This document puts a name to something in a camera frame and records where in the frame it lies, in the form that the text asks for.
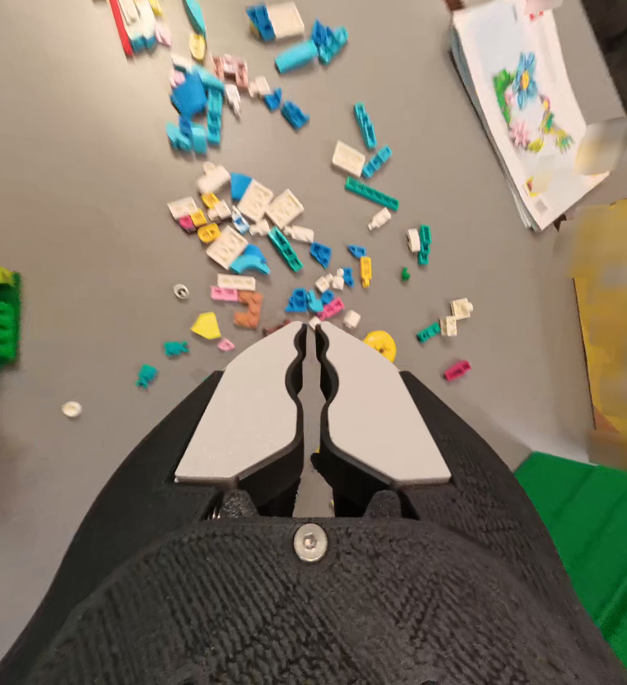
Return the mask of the pile of loose lego pieces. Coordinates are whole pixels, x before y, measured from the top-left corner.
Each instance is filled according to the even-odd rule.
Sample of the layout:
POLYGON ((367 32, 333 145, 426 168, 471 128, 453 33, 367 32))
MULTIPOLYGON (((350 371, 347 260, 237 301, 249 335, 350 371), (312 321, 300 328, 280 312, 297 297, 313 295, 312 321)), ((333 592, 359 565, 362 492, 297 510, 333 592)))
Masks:
MULTIPOLYGON (((158 22, 163 10, 158 1, 105 1, 111 9, 121 47, 127 57, 151 52, 157 45, 172 47, 172 37, 158 22)), ((211 57, 206 48, 206 22, 198 1, 183 1, 191 27, 189 36, 192 59, 172 56, 170 100, 178 113, 178 123, 166 125, 167 139, 177 152, 206 155, 208 147, 222 142, 222 111, 227 103, 236 118, 241 117, 241 92, 263 102, 269 112, 279 112, 293 131, 299 132, 309 124, 310 116, 301 107, 283 98, 281 87, 270 88, 264 76, 249 79, 248 66, 230 54, 211 57)), ((295 1, 246 7, 249 28, 264 42, 301 38, 306 36, 305 24, 295 1)), ((275 57, 278 74, 291 73, 310 63, 329 66, 349 43, 348 29, 344 25, 331 27, 316 19, 309 36, 294 43, 275 57)), ((391 159, 393 150, 385 145, 378 149, 376 131, 363 102, 352 107, 354 120, 367 151, 366 155, 343 141, 336 141, 331 167, 348 175, 344 189, 356 197, 376 204, 380 210, 368 224, 370 232, 384 227, 397 212, 397 199, 372 188, 360 179, 370 180, 391 159)), ((236 328, 256 330, 261 320, 263 296, 257 292, 257 282, 245 272, 269 275, 267 258, 249 236, 265 236, 279 258, 292 273, 299 273, 304 265, 292 242, 309 245, 310 257, 323 269, 328 269, 332 249, 315 239, 315 232, 293 222, 301 218, 305 208, 294 193, 285 189, 275 195, 270 189, 241 173, 231 173, 222 165, 205 162, 202 176, 197 182, 198 205, 192 196, 167 204, 167 208, 182 230, 198 236, 206 249, 206 256, 224 273, 218 273, 217 283, 210 286, 213 302, 237 303, 233 324, 236 328)), ((433 244, 431 228, 420 225, 406 233, 409 249, 421 267, 429 264, 433 244)), ((347 244, 350 256, 358 261, 360 285, 371 284, 371 257, 368 250, 358 244, 347 244)), ((313 288, 295 288, 288 298, 285 313, 313 314, 309 326, 315 327, 345 311, 339 293, 354 288, 354 271, 340 267, 334 273, 318 277, 313 288)), ((438 336, 457 335, 458 321, 472 316, 474 305, 468 298, 450 303, 450 314, 419 330, 416 340, 423 344, 438 336)), ((222 352, 234 350, 234 344, 225 338, 214 312, 199 313, 190 327, 191 333, 207 341, 216 341, 222 352)), ((396 344, 386 331, 371 331, 363 341, 390 362, 395 361, 396 344)))

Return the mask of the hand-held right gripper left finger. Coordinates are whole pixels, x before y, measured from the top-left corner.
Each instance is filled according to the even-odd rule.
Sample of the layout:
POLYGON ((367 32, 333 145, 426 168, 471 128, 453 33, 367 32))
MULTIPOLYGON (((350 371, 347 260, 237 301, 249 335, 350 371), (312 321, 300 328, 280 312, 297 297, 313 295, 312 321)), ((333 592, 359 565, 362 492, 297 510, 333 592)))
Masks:
POLYGON ((223 370, 174 472, 179 484, 241 489, 257 507, 292 490, 303 462, 307 326, 291 322, 223 370))

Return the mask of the yellow cardboard lego box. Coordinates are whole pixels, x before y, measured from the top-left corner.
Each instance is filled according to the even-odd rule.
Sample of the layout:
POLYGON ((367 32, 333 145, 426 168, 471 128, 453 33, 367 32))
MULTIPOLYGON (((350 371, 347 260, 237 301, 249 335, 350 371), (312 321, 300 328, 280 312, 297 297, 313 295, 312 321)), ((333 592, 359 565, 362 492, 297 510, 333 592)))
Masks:
POLYGON ((590 459, 627 470, 627 199, 578 212, 555 257, 575 287, 594 429, 590 459))

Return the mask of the stack of green plastic bins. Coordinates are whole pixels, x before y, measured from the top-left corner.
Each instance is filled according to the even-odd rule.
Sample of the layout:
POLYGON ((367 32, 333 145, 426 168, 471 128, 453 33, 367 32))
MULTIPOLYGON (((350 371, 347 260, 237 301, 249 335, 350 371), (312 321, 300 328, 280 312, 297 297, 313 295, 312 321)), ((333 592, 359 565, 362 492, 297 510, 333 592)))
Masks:
POLYGON ((585 610, 627 668, 627 472, 533 452, 515 476, 585 610))

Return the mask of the stack of instruction booklets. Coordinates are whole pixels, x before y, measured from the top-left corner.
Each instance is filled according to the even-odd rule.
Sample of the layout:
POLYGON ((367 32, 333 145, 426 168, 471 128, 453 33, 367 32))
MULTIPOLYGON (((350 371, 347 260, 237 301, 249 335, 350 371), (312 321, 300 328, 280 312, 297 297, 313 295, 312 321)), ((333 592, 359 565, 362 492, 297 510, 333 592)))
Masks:
POLYGON ((588 124, 567 74, 560 1, 486 1, 452 14, 451 54, 524 226, 540 232, 605 180, 627 117, 588 124))

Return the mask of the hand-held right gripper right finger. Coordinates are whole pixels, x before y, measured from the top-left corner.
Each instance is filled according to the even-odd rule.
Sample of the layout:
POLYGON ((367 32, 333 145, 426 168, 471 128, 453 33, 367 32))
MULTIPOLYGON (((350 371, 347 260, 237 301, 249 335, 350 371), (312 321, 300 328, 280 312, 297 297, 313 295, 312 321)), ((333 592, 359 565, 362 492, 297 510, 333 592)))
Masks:
POLYGON ((401 372, 337 326, 316 326, 325 403, 316 471, 335 507, 366 507, 380 491, 441 486, 451 471, 401 372))

